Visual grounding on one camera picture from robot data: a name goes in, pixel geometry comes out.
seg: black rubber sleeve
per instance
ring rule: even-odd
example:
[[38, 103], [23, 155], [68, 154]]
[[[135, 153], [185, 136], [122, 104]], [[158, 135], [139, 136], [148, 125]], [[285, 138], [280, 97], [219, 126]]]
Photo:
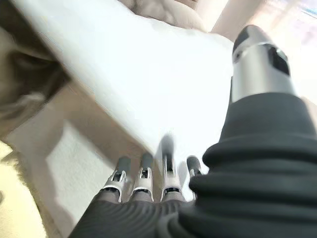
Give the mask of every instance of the black rubber sleeve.
[[316, 238], [317, 141], [305, 104], [287, 94], [229, 105], [218, 144], [193, 177], [178, 222], [202, 238]]

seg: beige wall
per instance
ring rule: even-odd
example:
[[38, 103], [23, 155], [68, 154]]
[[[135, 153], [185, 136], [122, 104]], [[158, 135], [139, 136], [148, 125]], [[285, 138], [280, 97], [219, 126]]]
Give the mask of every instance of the beige wall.
[[240, 31], [264, 2], [265, 0], [229, 0], [212, 32], [235, 41]]

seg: robotic finger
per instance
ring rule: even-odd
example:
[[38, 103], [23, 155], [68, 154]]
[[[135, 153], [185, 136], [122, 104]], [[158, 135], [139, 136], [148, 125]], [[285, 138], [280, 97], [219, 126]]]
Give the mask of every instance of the robotic finger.
[[108, 178], [106, 184], [95, 196], [94, 200], [108, 201], [112, 203], [122, 203], [122, 195], [127, 187], [127, 174], [130, 172], [131, 160], [124, 156], [118, 163]]
[[130, 201], [154, 202], [152, 164], [153, 156], [145, 153], [141, 158], [138, 176], [135, 180]]
[[163, 151], [163, 187], [161, 202], [170, 200], [185, 201], [181, 192], [179, 176], [175, 168], [172, 151]]
[[[187, 168], [188, 168], [190, 178], [202, 174], [201, 172], [202, 168], [201, 168], [200, 162], [195, 156], [190, 156], [187, 158]], [[194, 200], [197, 198], [197, 195], [194, 192], [193, 192], [193, 198]]]

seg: silver metal cylinder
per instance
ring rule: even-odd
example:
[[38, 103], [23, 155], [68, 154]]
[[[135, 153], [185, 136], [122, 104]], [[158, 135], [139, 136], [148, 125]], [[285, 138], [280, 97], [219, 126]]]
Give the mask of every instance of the silver metal cylinder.
[[232, 102], [260, 93], [296, 95], [286, 55], [259, 27], [241, 32], [232, 59]]

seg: robotic arm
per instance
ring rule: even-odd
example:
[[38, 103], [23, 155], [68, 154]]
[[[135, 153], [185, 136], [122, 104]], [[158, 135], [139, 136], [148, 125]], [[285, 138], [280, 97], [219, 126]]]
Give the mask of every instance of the robotic arm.
[[187, 161], [196, 200], [184, 201], [166, 150], [160, 203], [153, 202], [150, 154], [122, 203], [129, 159], [121, 158], [70, 238], [317, 237], [316, 131], [287, 57], [251, 25], [234, 44], [233, 64], [221, 137], [203, 156], [210, 171], [202, 175], [195, 157]]

